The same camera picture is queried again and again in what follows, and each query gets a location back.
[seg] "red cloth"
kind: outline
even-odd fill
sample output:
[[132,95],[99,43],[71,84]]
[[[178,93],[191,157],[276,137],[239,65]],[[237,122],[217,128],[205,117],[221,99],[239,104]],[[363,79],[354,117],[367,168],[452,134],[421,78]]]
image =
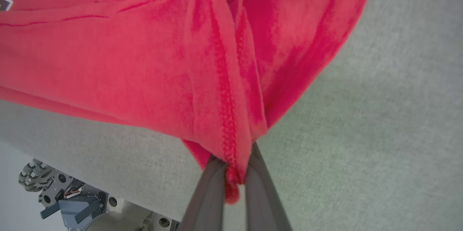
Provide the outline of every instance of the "red cloth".
[[181,138],[229,163],[331,61],[366,0],[0,0],[0,98]]

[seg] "stitched seam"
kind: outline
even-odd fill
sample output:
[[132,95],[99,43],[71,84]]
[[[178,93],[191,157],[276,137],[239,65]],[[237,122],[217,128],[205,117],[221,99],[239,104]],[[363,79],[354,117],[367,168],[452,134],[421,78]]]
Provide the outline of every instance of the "stitched seam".
[[231,167],[237,166],[236,152],[236,125],[235,107],[233,105],[232,91],[228,77],[227,63],[225,59],[225,46],[220,39],[220,32],[217,18],[213,10],[213,2],[209,0],[209,10],[211,12],[212,33],[214,49],[216,52],[216,66],[218,73],[218,83],[220,91],[220,120],[222,124],[222,149],[224,157]]
[[62,19],[62,20],[50,21],[50,22],[38,21],[38,22],[32,22],[32,23],[28,23],[28,24],[24,24],[24,25],[0,23],[0,26],[11,26],[11,27],[13,27],[13,28],[19,28],[19,27],[21,27],[21,26],[29,26],[29,25],[36,25],[36,24],[58,23],[58,22],[65,22],[65,21],[74,20],[74,19],[81,19],[81,18],[109,18],[109,17],[107,17],[107,16],[98,16],[98,15],[86,15],[86,16],[78,16],[78,17],[64,18],[64,19]]
[[245,36],[245,12],[241,11],[241,15],[239,17],[239,24],[236,31],[236,53],[238,58],[238,64],[241,67],[243,65],[243,37]]

